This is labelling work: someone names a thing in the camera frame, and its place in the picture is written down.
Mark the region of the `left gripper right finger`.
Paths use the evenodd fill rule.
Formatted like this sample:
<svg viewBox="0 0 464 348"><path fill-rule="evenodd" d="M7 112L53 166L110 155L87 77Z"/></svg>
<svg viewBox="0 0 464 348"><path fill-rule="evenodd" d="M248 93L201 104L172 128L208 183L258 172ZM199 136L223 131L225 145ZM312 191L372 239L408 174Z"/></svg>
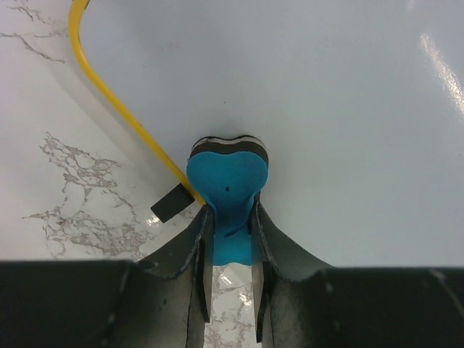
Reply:
<svg viewBox="0 0 464 348"><path fill-rule="evenodd" d="M263 347L461 347L462 268L334 268L255 202L249 219Z"/></svg>

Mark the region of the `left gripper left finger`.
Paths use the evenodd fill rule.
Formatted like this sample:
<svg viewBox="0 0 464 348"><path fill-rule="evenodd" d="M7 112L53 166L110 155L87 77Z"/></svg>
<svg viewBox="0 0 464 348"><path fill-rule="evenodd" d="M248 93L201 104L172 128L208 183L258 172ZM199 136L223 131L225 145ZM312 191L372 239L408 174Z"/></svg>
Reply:
<svg viewBox="0 0 464 348"><path fill-rule="evenodd" d="M214 214L139 262L3 261L3 347L202 347Z"/></svg>

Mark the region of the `blue whiteboard eraser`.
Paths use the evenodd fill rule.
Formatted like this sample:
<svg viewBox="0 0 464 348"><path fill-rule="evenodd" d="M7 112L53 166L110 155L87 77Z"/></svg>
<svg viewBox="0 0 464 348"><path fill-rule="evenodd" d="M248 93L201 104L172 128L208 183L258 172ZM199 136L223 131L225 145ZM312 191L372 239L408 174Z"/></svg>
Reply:
<svg viewBox="0 0 464 348"><path fill-rule="evenodd" d="M252 264L249 217L268 167L265 145L254 136L207 136L193 145L186 175L214 212L215 266Z"/></svg>

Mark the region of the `yellow framed whiteboard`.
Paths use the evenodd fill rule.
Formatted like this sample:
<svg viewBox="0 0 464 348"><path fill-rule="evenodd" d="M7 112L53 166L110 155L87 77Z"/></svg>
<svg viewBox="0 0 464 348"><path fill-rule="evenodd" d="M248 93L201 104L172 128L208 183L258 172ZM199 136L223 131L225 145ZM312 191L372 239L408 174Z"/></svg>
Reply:
<svg viewBox="0 0 464 348"><path fill-rule="evenodd" d="M249 134L315 256L463 264L461 1L74 1L69 35L180 180L195 141Z"/></svg>

